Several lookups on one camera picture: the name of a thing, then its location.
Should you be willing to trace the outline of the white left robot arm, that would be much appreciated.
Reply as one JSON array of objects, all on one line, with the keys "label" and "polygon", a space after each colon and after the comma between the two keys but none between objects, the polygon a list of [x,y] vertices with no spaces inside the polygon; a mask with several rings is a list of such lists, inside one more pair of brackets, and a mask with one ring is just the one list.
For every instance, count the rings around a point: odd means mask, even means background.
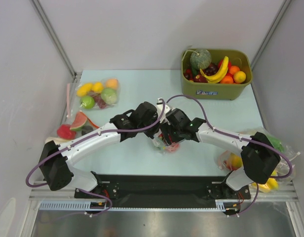
[{"label": "white left robot arm", "polygon": [[103,186],[96,175],[75,168],[75,164],[100,148],[123,142],[138,133],[147,132],[153,137],[168,109],[162,99],[156,105],[143,102],[135,110],[116,115],[102,127],[79,138],[60,145],[53,140],[45,143],[38,166],[50,190],[71,186],[84,189],[93,198],[100,196]]}]

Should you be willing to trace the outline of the blue zip top bag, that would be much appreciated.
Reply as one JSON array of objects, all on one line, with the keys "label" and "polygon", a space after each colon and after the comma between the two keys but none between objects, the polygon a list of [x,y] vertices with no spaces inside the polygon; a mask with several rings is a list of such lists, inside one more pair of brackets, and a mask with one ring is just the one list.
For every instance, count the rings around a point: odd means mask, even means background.
[{"label": "blue zip top bag", "polygon": [[170,146],[169,144],[166,143],[166,140],[163,138],[162,135],[159,135],[159,136],[155,136],[153,139],[152,139],[152,143],[153,145],[162,153],[169,153],[165,150],[165,148],[167,146]]}]

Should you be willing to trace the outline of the yellow lemon from bag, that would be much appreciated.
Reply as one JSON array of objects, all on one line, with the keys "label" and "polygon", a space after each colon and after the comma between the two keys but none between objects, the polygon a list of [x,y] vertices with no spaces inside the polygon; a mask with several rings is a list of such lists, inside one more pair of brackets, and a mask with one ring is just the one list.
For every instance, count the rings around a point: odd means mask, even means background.
[{"label": "yellow lemon from bag", "polygon": [[233,80],[237,84],[241,84],[246,80],[246,74],[243,71],[238,71],[233,75]]}]

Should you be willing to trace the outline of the red apple from bag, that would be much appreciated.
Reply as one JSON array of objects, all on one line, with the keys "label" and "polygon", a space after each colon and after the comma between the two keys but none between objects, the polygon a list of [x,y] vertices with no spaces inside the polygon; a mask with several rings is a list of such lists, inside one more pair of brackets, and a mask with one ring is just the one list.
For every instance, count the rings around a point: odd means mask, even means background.
[{"label": "red apple from bag", "polygon": [[165,150],[169,153],[173,153],[173,152],[176,152],[180,147],[180,144],[172,144],[170,146],[167,146],[165,148]]}]

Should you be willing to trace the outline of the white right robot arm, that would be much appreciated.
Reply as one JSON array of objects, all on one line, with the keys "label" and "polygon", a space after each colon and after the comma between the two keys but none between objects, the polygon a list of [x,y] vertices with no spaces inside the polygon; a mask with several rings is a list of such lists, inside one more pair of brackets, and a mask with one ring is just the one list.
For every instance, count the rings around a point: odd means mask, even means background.
[{"label": "white right robot arm", "polygon": [[179,140],[211,144],[241,157],[242,166],[231,171],[222,185],[222,193],[227,198],[235,197],[242,187],[253,182],[265,184],[281,160],[277,150],[260,132],[249,136],[219,131],[214,127],[210,128],[209,122],[204,119],[190,120],[182,110],[168,106],[165,107],[162,118]]}]

